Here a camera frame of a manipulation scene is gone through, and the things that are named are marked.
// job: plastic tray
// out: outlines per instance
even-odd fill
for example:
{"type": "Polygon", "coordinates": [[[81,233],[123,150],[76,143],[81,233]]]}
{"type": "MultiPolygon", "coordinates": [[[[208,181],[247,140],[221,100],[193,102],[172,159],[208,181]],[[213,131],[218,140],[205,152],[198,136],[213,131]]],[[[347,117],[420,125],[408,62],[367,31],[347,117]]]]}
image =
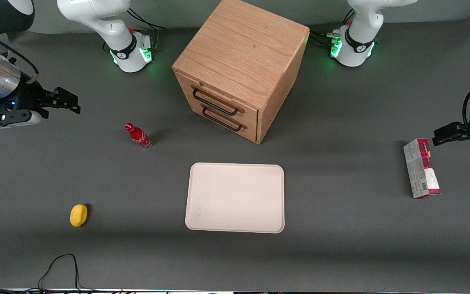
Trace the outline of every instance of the plastic tray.
{"type": "Polygon", "coordinates": [[[203,231],[282,232],[284,170],[267,164],[194,164],[185,222],[203,231]]]}

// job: wooden drawer cabinet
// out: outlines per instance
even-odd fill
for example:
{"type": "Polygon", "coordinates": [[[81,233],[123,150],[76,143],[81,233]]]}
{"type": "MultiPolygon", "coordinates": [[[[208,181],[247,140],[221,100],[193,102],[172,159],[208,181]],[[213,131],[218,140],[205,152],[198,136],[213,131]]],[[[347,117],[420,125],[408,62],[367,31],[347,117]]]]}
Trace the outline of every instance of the wooden drawer cabinet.
{"type": "Polygon", "coordinates": [[[222,0],[172,65],[192,111],[261,143],[297,78],[309,28],[222,0]]]}

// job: gray table surface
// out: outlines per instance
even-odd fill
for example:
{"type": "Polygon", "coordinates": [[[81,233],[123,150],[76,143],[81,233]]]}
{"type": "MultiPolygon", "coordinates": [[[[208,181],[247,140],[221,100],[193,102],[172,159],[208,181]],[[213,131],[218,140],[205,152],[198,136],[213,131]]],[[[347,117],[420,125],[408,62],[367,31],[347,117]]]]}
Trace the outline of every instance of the gray table surface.
{"type": "MultiPolygon", "coordinates": [[[[461,119],[470,19],[386,24],[356,69],[310,42],[262,145],[188,107],[170,65],[195,32],[162,32],[155,62],[135,74],[95,33],[13,39],[41,84],[77,94],[82,113],[0,130],[0,287],[33,287],[74,253],[94,288],[470,293],[470,142],[432,149],[443,193],[425,200],[410,196],[401,151],[461,119]],[[150,150],[127,121],[152,136],[150,150]],[[195,162],[281,165],[284,231],[187,229],[195,162]],[[74,229],[77,203],[92,211],[74,229]]],[[[73,287],[71,260],[45,286],[73,287]]]]}

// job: black metal handle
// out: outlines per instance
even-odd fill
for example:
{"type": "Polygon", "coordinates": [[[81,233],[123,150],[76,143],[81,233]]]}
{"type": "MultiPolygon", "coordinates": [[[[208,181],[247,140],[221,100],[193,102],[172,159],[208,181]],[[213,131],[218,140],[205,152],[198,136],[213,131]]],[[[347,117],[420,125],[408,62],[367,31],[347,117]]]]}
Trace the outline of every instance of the black metal handle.
{"type": "Polygon", "coordinates": [[[237,112],[239,112],[239,108],[235,108],[235,110],[233,112],[229,112],[227,110],[224,110],[220,107],[218,107],[217,105],[215,104],[212,104],[210,102],[207,102],[206,100],[202,99],[201,97],[197,96],[197,92],[198,92],[198,89],[195,88],[193,90],[193,97],[197,100],[199,100],[200,102],[206,104],[207,106],[210,106],[211,108],[215,108],[216,110],[219,110],[220,112],[224,113],[225,115],[229,115],[229,116],[233,116],[233,115],[236,115],[237,112]]]}
{"type": "Polygon", "coordinates": [[[204,117],[211,119],[212,121],[218,123],[219,125],[222,125],[222,126],[225,127],[226,129],[228,129],[228,130],[230,130],[230,131],[233,131],[233,132],[238,132],[238,131],[240,131],[240,129],[242,129],[242,125],[239,125],[238,128],[233,128],[233,127],[230,127],[229,125],[223,123],[222,121],[220,121],[220,120],[214,118],[213,116],[207,115],[207,114],[206,114],[206,110],[207,110],[207,109],[208,109],[207,107],[204,107],[204,108],[203,108],[203,115],[204,115],[204,117]]]}

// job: red bottle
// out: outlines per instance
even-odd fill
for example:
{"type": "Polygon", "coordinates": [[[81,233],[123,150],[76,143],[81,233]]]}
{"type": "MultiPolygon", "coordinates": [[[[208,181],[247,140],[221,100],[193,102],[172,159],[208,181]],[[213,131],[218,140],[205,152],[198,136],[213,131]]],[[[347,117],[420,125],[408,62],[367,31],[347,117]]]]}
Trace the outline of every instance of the red bottle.
{"type": "Polygon", "coordinates": [[[135,143],[137,143],[139,146],[144,149],[151,147],[151,140],[140,128],[134,127],[134,125],[131,123],[125,124],[124,128],[129,132],[130,138],[132,138],[132,140],[134,140],[135,143]]]}

